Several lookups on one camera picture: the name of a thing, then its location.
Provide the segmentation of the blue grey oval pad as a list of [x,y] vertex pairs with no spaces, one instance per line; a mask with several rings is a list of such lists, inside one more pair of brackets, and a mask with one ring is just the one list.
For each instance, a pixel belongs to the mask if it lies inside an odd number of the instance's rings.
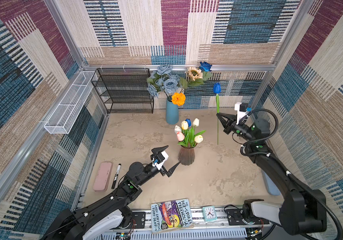
[[272,196],[279,196],[281,192],[264,171],[262,171],[262,176],[267,192]]

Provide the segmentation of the cream tulip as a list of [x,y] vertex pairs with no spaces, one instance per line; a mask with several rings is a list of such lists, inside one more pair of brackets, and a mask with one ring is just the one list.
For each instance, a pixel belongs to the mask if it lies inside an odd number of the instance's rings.
[[198,118],[194,119],[192,125],[193,125],[194,127],[198,127],[199,124],[200,124],[200,120],[199,120]]

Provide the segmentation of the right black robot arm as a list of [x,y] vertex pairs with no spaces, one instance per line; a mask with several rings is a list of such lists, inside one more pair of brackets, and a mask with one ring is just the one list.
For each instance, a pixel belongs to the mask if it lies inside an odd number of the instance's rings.
[[278,130],[277,116],[270,110],[275,127],[270,129],[270,123],[265,119],[257,119],[247,126],[248,117],[257,110],[247,112],[238,119],[236,115],[217,113],[216,116],[224,127],[226,134],[236,134],[245,140],[241,145],[241,155],[262,169],[279,189],[284,198],[282,204],[269,204],[264,200],[245,200],[242,209],[244,221],[266,219],[282,227],[286,233],[302,235],[312,239],[312,233],[321,233],[327,230],[327,216],[330,216],[337,229],[336,239],[343,239],[343,227],[337,216],[326,204],[326,197],[320,190],[313,190],[299,180],[273,153],[266,141]]

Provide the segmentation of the pink tulip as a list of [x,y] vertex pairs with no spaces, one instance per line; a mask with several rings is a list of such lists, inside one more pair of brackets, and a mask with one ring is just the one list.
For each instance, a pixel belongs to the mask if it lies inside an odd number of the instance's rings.
[[177,139],[179,142],[182,142],[185,139],[185,135],[182,132],[177,132]]

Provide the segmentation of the orange marigold flower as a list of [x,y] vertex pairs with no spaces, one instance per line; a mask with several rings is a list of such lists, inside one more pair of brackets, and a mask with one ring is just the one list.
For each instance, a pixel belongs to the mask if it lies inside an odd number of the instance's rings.
[[178,107],[183,106],[186,101],[186,96],[183,93],[174,93],[171,97],[171,102]]

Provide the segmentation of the white tulip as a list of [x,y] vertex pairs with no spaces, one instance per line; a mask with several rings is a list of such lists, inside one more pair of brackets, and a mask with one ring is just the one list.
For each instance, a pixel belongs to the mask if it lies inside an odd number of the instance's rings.
[[175,131],[176,134],[181,133],[182,132],[182,128],[176,125],[175,128],[174,128],[174,131]]
[[197,135],[194,138],[195,143],[199,144],[203,141],[203,136],[202,135]]

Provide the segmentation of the yellow tulip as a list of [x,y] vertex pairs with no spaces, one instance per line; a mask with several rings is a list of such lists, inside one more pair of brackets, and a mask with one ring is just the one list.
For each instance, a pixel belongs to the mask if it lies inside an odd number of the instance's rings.
[[182,130],[187,130],[189,128],[189,123],[187,121],[182,121],[181,128]]

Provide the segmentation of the cream sunflower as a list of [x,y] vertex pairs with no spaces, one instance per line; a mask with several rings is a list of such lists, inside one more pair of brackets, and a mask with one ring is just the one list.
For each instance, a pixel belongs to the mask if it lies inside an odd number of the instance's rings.
[[198,87],[204,84],[203,72],[196,67],[188,67],[185,75],[185,78],[180,78],[180,87],[182,89],[187,89],[189,87]]

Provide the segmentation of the black marker pen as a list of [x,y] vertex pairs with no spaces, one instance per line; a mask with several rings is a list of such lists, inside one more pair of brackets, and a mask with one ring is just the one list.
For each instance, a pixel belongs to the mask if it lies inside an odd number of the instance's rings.
[[112,189],[112,190],[115,189],[115,186],[116,186],[116,183],[117,183],[117,180],[118,180],[118,176],[119,176],[120,169],[121,169],[121,164],[118,164],[117,169],[116,169],[116,172],[115,172],[115,175],[114,175],[114,178],[113,178],[112,186],[111,186],[111,189]]

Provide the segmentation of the red ribbed glass vase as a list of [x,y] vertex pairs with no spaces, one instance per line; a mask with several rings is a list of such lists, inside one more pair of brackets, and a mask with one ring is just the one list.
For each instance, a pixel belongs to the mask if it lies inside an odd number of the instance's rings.
[[195,149],[181,146],[181,149],[178,155],[178,160],[181,163],[181,165],[184,165],[184,166],[191,165],[195,160]]

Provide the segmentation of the blue ceramic vase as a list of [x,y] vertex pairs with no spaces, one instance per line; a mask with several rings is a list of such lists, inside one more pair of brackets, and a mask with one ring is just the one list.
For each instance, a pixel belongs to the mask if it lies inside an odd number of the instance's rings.
[[167,100],[165,110],[166,122],[170,125],[175,125],[179,121],[179,106]]

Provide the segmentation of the dark blue rose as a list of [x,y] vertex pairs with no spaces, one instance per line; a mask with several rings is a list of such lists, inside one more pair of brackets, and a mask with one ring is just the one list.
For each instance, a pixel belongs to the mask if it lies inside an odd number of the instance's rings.
[[212,70],[211,70],[212,65],[207,63],[207,62],[200,62],[200,67],[199,69],[203,73],[203,80],[206,81],[212,76]]

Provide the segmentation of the pale blue rose bouquet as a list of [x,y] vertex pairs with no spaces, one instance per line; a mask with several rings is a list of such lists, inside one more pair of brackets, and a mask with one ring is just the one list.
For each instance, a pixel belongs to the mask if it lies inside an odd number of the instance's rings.
[[147,78],[147,91],[151,97],[159,96],[164,92],[166,99],[172,101],[172,96],[181,89],[180,76],[172,74],[173,66],[170,64],[160,65],[154,70],[150,77]]

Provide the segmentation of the pink pencil case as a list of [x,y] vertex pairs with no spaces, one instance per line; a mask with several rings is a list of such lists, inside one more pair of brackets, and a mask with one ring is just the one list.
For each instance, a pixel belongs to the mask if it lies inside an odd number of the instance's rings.
[[112,162],[102,162],[100,164],[93,184],[93,190],[95,192],[103,192],[106,190],[112,166]]

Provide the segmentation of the blue tulip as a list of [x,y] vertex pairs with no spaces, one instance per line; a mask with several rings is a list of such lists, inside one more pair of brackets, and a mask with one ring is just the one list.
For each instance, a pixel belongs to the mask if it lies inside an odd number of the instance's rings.
[[[213,88],[214,94],[216,94],[216,111],[217,114],[220,112],[220,98],[219,93],[221,92],[221,84],[215,83]],[[219,144],[219,119],[217,119],[217,145]]]
[[191,127],[191,125],[192,125],[191,120],[190,119],[186,119],[185,121],[188,123],[188,127]]

